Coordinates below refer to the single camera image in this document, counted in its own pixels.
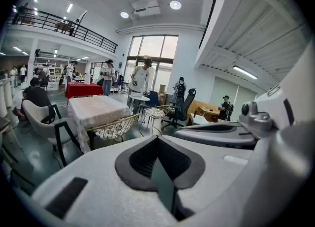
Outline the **stacked cardboard boxes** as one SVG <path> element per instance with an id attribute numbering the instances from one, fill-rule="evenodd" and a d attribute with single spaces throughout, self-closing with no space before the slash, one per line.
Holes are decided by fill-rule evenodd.
<path id="1" fill-rule="evenodd" d="M 166 92 L 166 86 L 163 84 L 159 86 L 158 99 L 160 105 L 169 105 L 172 100 L 172 94 Z"/>

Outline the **brown wooden desk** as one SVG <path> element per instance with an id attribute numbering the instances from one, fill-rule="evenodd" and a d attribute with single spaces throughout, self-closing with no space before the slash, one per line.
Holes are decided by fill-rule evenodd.
<path id="1" fill-rule="evenodd" d="M 187 126 L 204 124 L 207 122 L 216 123 L 219 118 L 217 105 L 208 104 L 198 100 L 193 100 L 188 108 Z"/>

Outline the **large window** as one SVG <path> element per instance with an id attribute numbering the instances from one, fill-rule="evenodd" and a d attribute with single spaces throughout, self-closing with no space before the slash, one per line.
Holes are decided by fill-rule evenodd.
<path id="1" fill-rule="evenodd" d="M 146 59 L 152 60 L 149 69 L 148 89 L 166 91 L 173 68 L 177 49 L 177 35 L 141 35 L 131 40 L 124 71 L 126 83 L 131 82 L 131 74 L 136 66 L 144 65 Z"/>

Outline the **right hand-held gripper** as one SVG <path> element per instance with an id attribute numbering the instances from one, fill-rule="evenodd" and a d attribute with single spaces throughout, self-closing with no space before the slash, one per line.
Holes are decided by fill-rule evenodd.
<path id="1" fill-rule="evenodd" d="M 289 124 L 187 227 L 315 227 L 315 46 L 280 84 Z"/>

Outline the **white shelf rack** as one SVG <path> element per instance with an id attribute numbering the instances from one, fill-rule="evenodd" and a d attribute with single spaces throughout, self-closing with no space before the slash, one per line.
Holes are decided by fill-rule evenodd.
<path id="1" fill-rule="evenodd" d="M 41 85 L 41 88 L 46 91 L 56 91 L 59 89 L 63 69 L 69 62 L 70 58 L 67 57 L 36 57 L 33 63 L 33 77 L 38 78 L 35 72 L 36 68 L 44 70 L 48 80 L 46 85 Z"/>

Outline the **ceiling air conditioner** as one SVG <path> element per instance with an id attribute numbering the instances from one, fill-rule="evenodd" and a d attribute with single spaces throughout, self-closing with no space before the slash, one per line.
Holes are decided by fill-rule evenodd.
<path id="1" fill-rule="evenodd" d="M 139 17 L 159 15 L 160 5 L 158 0 L 139 0 L 131 4 L 133 13 Z"/>

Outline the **black mezzanine railing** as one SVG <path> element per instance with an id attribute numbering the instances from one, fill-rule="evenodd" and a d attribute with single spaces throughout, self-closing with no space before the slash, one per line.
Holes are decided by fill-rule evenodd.
<path id="1" fill-rule="evenodd" d="M 111 53 L 115 53 L 118 48 L 118 44 L 108 38 L 60 16 L 30 8 L 25 8 L 21 13 L 18 13 L 15 8 L 12 10 L 12 13 L 7 18 L 8 24 L 12 24 L 16 15 L 18 15 L 15 25 L 64 34 Z"/>

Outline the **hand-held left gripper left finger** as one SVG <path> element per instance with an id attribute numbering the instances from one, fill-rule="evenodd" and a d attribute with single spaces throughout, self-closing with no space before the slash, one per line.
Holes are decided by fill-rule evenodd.
<path id="1" fill-rule="evenodd" d="M 88 182 L 64 221 L 81 227 L 169 227 L 177 220 L 156 192 L 128 187 L 115 171 L 115 160 L 147 137 L 136 138 L 88 152 L 46 179 L 32 194 L 43 207 L 75 177 Z"/>

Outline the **red cloth covered table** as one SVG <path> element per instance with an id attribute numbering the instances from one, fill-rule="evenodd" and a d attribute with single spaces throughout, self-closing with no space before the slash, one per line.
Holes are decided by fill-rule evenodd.
<path id="1" fill-rule="evenodd" d="M 103 89 L 101 86 L 90 83 L 68 83 L 65 91 L 65 97 L 70 99 L 72 97 L 83 97 L 83 96 L 95 96 L 103 95 Z"/>

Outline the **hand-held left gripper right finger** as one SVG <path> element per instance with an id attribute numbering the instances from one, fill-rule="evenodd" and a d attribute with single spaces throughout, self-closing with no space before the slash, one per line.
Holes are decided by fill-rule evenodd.
<path id="1" fill-rule="evenodd" d="M 250 150 L 209 146 L 159 136 L 158 195 L 165 203 L 159 221 L 179 221 L 202 212 L 235 180 L 252 155 Z"/>

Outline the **round white side table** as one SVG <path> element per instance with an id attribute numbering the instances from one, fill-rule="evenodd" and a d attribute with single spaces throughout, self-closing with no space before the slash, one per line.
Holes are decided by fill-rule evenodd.
<path id="1" fill-rule="evenodd" d="M 127 99 L 127 106 L 131 109 L 133 114 L 137 114 L 140 104 L 149 100 L 150 99 L 145 96 L 137 97 L 137 96 L 129 95 Z"/>

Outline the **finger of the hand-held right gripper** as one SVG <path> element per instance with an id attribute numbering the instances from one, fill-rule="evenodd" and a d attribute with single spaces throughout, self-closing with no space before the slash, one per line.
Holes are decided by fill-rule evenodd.
<path id="1" fill-rule="evenodd" d="M 174 137 L 204 145 L 218 147 L 254 148 L 257 139 L 249 132 L 209 132 L 176 130 Z"/>
<path id="2" fill-rule="evenodd" d="M 181 127 L 177 129 L 177 132 L 180 131 L 196 131 L 196 132 L 213 132 L 213 133 L 228 133 L 228 132 L 247 132 L 247 129 L 244 128 L 240 123 L 213 123 L 192 125 Z"/>

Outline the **black office chair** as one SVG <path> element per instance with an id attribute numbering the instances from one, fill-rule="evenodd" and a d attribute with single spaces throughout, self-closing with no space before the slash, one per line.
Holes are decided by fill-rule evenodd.
<path id="1" fill-rule="evenodd" d="M 188 96 L 185 99 L 185 101 L 181 104 L 175 104 L 172 106 L 172 108 L 169 110 L 167 113 L 167 117 L 169 118 L 168 120 L 165 120 L 167 122 L 166 125 L 162 127 L 162 129 L 168 127 L 168 126 L 173 126 L 175 129 L 178 127 L 183 127 L 183 125 L 179 124 L 178 121 L 184 122 L 188 118 L 188 109 L 194 100 L 196 95 L 196 88 L 191 88 L 188 91 Z"/>

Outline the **blue shell chair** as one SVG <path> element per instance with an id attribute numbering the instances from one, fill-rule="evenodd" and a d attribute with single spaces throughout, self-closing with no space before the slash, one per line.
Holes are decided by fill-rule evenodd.
<path id="1" fill-rule="evenodd" d="M 152 108 L 152 107 L 156 107 L 158 106 L 159 103 L 159 96 L 158 93 L 155 91 L 150 91 L 150 93 L 148 95 L 146 95 L 146 97 L 149 99 L 148 101 L 145 101 L 145 107 L 147 108 Z"/>

